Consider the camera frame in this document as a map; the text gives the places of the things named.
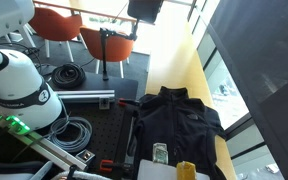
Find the black jacket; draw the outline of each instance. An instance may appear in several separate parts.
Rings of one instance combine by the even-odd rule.
[[[154,143],[167,144],[169,165],[188,161],[212,180],[226,179],[215,165],[215,135],[225,138],[219,116],[200,99],[189,99],[186,88],[161,87],[158,95],[144,95],[138,113],[133,129],[137,141],[133,179],[141,159],[152,161]]]

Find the chair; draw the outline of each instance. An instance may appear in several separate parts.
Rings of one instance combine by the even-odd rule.
[[[29,21],[29,25],[40,37],[45,39],[47,58],[50,57],[49,40],[65,41],[71,62],[74,62],[74,59],[68,42],[69,40],[79,36],[86,48],[79,31],[80,26],[82,26],[82,18],[80,15],[63,17],[52,9],[35,7],[35,14]]]
[[[80,27],[80,32],[85,40],[90,54],[97,59],[95,73],[98,74],[100,60],[103,60],[101,35],[98,29],[92,29],[86,26]],[[129,61],[134,41],[123,37],[111,36],[106,41],[106,61],[120,62],[121,77],[124,78],[123,60]]]

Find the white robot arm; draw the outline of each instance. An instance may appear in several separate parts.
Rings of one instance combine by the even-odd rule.
[[[0,37],[24,26],[34,15],[31,0],[0,0]],[[0,50],[0,114],[17,134],[43,128],[57,119],[57,95],[21,52]]]

